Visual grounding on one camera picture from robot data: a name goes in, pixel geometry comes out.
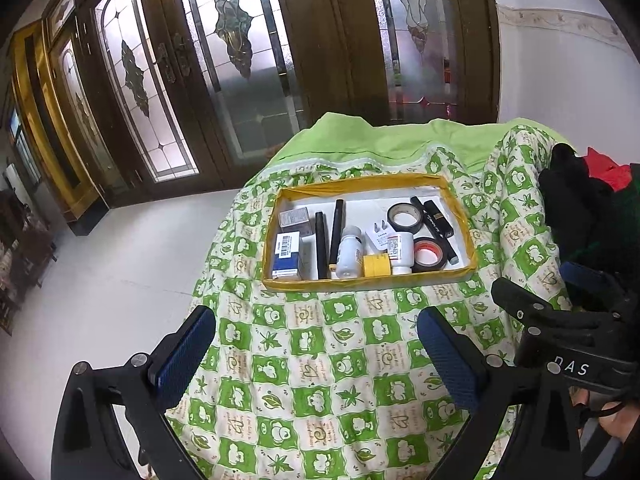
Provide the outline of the person right hand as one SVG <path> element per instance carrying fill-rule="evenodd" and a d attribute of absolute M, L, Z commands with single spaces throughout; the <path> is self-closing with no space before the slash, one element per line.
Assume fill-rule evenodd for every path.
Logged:
<path fill-rule="evenodd" d="M 570 396 L 573 404 L 588 405 L 592 398 L 590 391 L 577 387 L 570 388 Z M 615 414 L 600 417 L 599 424 L 611 437 L 625 443 L 638 422 L 639 414 L 637 404 L 626 404 Z"/>

